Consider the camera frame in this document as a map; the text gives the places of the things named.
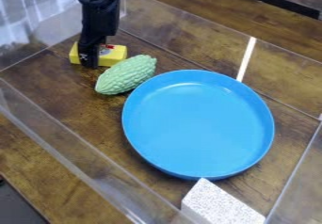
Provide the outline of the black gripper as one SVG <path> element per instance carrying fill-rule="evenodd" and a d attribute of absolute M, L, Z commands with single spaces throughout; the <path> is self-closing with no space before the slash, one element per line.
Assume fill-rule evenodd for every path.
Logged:
<path fill-rule="evenodd" d="M 115 36 L 119 23 L 119 0 L 77 0 L 81 4 L 81 33 L 77 43 L 80 65 L 96 69 L 99 50 L 107 36 Z"/>

